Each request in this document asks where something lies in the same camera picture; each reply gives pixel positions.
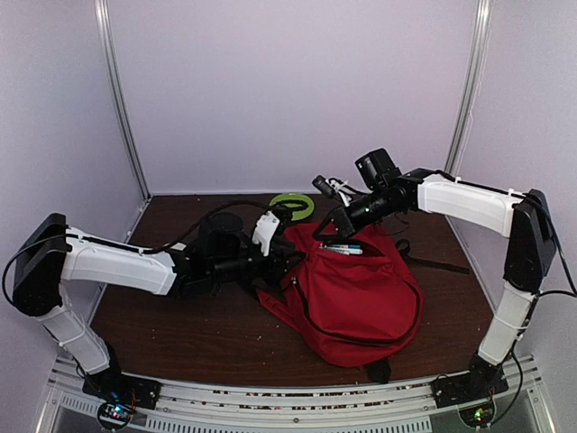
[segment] white backdrop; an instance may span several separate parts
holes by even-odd
[[[311,190],[378,147],[443,167],[474,0],[115,0],[114,45],[152,193]]]
[[[52,212],[122,240],[142,198],[114,114],[94,2],[0,0],[0,10],[1,269]],[[71,288],[81,314],[96,288]],[[57,345],[0,298],[0,347],[0,430],[34,431]]]

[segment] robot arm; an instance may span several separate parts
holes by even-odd
[[[502,379],[502,363],[527,328],[556,253],[541,213],[548,212],[545,195],[534,189],[527,196],[513,190],[503,193],[432,170],[401,175],[383,149],[368,153],[355,164],[371,193],[332,211],[316,230],[318,239],[334,236],[323,234],[329,224],[338,236],[349,237],[387,215],[407,210],[460,218],[509,239],[505,290],[489,331],[471,359],[470,372],[434,385],[439,407],[485,397],[491,388],[503,391],[507,385]],[[313,184],[326,196],[334,196],[324,178],[317,177]]]
[[[85,392],[124,402],[131,392],[138,406],[153,409],[160,385],[122,375],[114,349],[73,309],[62,281],[119,284],[154,295],[189,298],[216,283],[250,283],[256,277],[278,278],[298,256],[273,244],[281,218],[270,211],[257,223],[251,240],[243,238],[243,222],[232,214],[205,220],[199,239],[182,250],[149,253],[82,232],[52,214],[22,246],[16,260],[12,303],[39,321],[78,362],[86,374]]]

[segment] cable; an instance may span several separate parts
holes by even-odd
[[[505,415],[507,415],[508,412],[511,410],[511,408],[515,404],[515,401],[517,401],[517,398],[519,397],[521,390],[523,389],[523,368],[521,367],[520,362],[513,353],[513,349],[514,346],[511,348],[511,357],[513,358],[513,361],[515,361],[515,364],[517,364],[517,368],[519,370],[519,386],[517,387],[517,392],[515,392],[515,395],[513,396],[513,400],[511,400],[511,403],[508,404],[507,408],[501,412],[501,414],[497,417],[497,419],[494,419],[492,422],[488,424],[490,428],[493,427],[498,422],[500,422],[503,418],[505,418]]]
[[[571,293],[570,291],[564,291],[564,290],[543,291],[543,292],[539,293],[537,295],[537,297],[543,298],[544,296],[547,296],[547,295],[567,295],[567,296],[571,296],[572,298],[577,298],[577,296],[574,293]]]
[[[49,241],[52,241],[54,239],[60,239],[60,238],[66,238],[66,237],[75,237],[78,238],[78,235],[73,235],[73,234],[61,234],[61,235],[54,235],[54,236],[49,236],[49,237],[45,237],[44,239],[41,239],[40,241],[36,241],[30,245],[26,245],[23,249],[21,249],[18,253],[16,253],[15,255],[13,255],[10,260],[8,260],[8,263],[6,264],[6,266],[4,267],[4,272],[2,273],[2,292],[4,294],[4,297],[6,298],[6,300],[8,301],[8,303],[10,305],[12,305],[15,309],[17,309],[17,307],[14,305],[14,301],[8,296],[8,290],[6,289],[6,279],[8,277],[8,271],[10,270],[10,267],[12,266],[12,263],[14,263],[16,261],[16,259],[18,259],[18,257],[20,257],[22,254],[30,251],[32,248],[36,248],[39,245],[43,245],[46,244]]]
[[[234,201],[229,201],[228,203],[225,203],[219,207],[215,207],[214,209],[206,212],[202,217],[200,217],[200,219],[198,219],[198,221],[196,221],[192,226],[190,226],[184,233],[182,233],[180,236],[178,236],[176,239],[168,242],[167,244],[160,246],[158,248],[150,248],[147,250],[143,250],[141,251],[142,254],[156,254],[156,253],[162,253],[165,252],[167,250],[169,250],[170,248],[172,248],[174,245],[178,244],[179,242],[182,242],[186,237],[188,237],[192,232],[195,231],[195,229],[200,226],[200,224],[207,218],[211,217],[212,215],[220,212],[221,210],[225,210],[228,209],[229,207],[233,207],[233,206],[241,206],[241,205],[246,205],[246,206],[254,206],[254,207],[259,207],[261,209],[265,209],[265,210],[271,210],[274,211],[275,209],[284,209],[286,211],[290,211],[292,212],[292,209],[290,209],[289,207],[285,207],[279,205],[279,206],[268,206],[268,205],[263,205],[262,203],[259,203],[257,201],[251,201],[251,200],[234,200]]]
[[[434,174],[440,174],[441,176],[443,176],[444,178],[446,178],[447,180],[450,180],[452,182],[457,181],[457,179],[454,176],[451,176],[449,173],[442,171],[442,170],[436,170],[436,171],[434,171]],[[466,181],[462,181],[462,180],[459,180],[459,183],[461,183],[463,185],[467,185],[469,187],[486,189],[488,191],[496,192],[499,194],[509,195],[509,193],[503,189],[487,187],[485,185],[479,185],[477,183],[466,182]],[[521,194],[511,194],[511,197],[521,198],[522,200],[525,200],[528,204],[530,204],[537,211],[539,211],[539,213],[543,216],[543,218],[547,222],[547,225],[549,226],[549,228],[551,228],[551,234],[552,234],[553,242],[554,242],[557,250],[559,251],[559,258],[561,259],[561,264],[562,264],[563,270],[565,272],[565,277],[567,278],[567,281],[569,282],[569,286],[571,287],[572,296],[574,298],[577,298],[577,287],[575,287],[575,283],[573,282],[571,271],[569,270],[569,265],[567,264],[567,259],[565,258],[565,252],[563,250],[563,246],[561,245],[561,241],[559,240],[559,236],[557,235],[557,231],[555,230],[553,220],[551,219],[549,212],[547,211],[547,209],[545,209],[543,207],[543,205],[541,203],[539,203],[538,199],[535,196],[531,196],[531,194],[528,194],[528,193],[522,194],[522,195]],[[544,296],[546,293],[557,294],[557,295],[565,294],[565,293],[569,294],[568,292],[563,292],[561,290],[552,290],[552,291],[544,292],[540,296]]]
[[[397,230],[396,232],[393,233],[387,233],[388,236],[396,236],[396,235],[400,235],[401,233],[406,232],[409,228],[411,228],[411,223],[409,223],[408,221],[405,221],[404,219],[402,219],[400,216],[398,216],[398,212],[395,212],[393,214],[393,217],[399,221],[402,225],[404,225],[403,228]]]
[[[104,403],[98,406],[98,410],[96,411],[96,420],[98,421],[98,424],[100,424],[100,427],[105,428],[107,430],[118,431],[128,426],[128,424],[130,424],[130,422],[133,419],[133,415],[137,413],[135,407],[136,396],[134,394],[134,390],[132,391],[133,400],[131,408],[126,407],[119,401],[111,401],[101,392],[100,387],[96,383],[94,383],[92,379],[90,379],[87,372],[84,370],[84,368],[82,368],[82,365],[80,365],[80,363],[78,362],[78,359],[76,359],[74,356],[72,358],[76,362],[76,374],[81,379],[83,379],[88,383],[88,385],[90,386],[90,388],[92,388],[92,390],[95,392],[98,398],[104,400]],[[129,415],[129,417],[125,421],[123,421],[122,424],[119,425],[113,424],[111,422],[106,422],[106,420],[103,419],[102,417],[106,416],[107,418],[110,418],[109,415],[106,413],[106,409],[108,409],[108,407],[114,407],[114,410],[116,410],[116,408],[120,408],[121,410],[125,411]]]
[[[569,271],[569,265],[567,264],[567,259],[565,258],[565,252],[563,251],[563,247],[561,246],[561,241],[559,240],[559,236],[557,235],[557,231],[555,230],[555,227],[553,225],[553,220],[551,219],[549,212],[547,212],[546,209],[539,202],[534,200],[533,196],[530,196],[527,194],[527,195],[525,195],[524,199],[527,201],[527,203],[529,203],[531,206],[535,207],[536,209],[538,209],[541,212],[541,214],[543,215],[543,217],[547,221],[547,224],[551,228],[551,234],[552,234],[553,242],[554,242],[555,246],[557,247],[557,250],[559,251],[559,257],[561,258],[561,264],[563,266],[563,270],[565,271],[565,276],[567,277],[567,281],[569,282],[569,285],[571,286],[571,291],[573,292],[575,297],[577,297],[577,288],[575,288],[575,283],[573,282],[571,271]]]

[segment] backpack strap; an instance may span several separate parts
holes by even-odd
[[[371,382],[389,383],[391,374],[389,358],[382,358],[379,361],[367,364],[364,369]]]
[[[421,266],[426,266],[427,268],[442,269],[444,271],[457,272],[465,275],[469,275],[471,273],[471,270],[469,268],[463,266],[457,266],[456,264],[451,263],[435,262],[433,260],[427,260],[427,259],[420,259],[417,257],[413,257],[412,255],[409,255],[411,252],[411,243],[408,241],[408,239],[399,239],[395,243],[395,248],[397,248],[398,253],[407,263],[420,264]]]
[[[295,319],[290,314],[289,307],[284,302],[281,302],[263,290],[256,290],[256,293],[259,297],[259,302],[265,309],[298,332]]]

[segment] metal bar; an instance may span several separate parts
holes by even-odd
[[[483,59],[487,50],[491,9],[492,0],[479,0],[463,98],[461,100],[461,107],[459,109],[459,115],[457,116],[447,162],[444,166],[444,170],[451,174],[455,174],[459,169],[460,158],[463,153],[464,141],[471,118],[472,103],[480,84]]]
[[[118,64],[116,62],[116,54],[114,52],[112,27],[108,15],[108,1],[95,0],[95,7],[96,22],[98,24],[98,31],[100,32],[100,39],[105,52],[106,66],[108,67],[108,77],[110,79],[116,117],[118,118],[124,146],[128,153],[128,159],[138,183],[139,190],[142,194],[142,198],[147,200],[151,196],[151,193],[148,189],[146,179],[144,178],[141,160],[134,143],[133,130],[128,119],[128,112],[126,110],[126,103],[124,101],[124,94],[120,82],[120,74],[118,72]]]

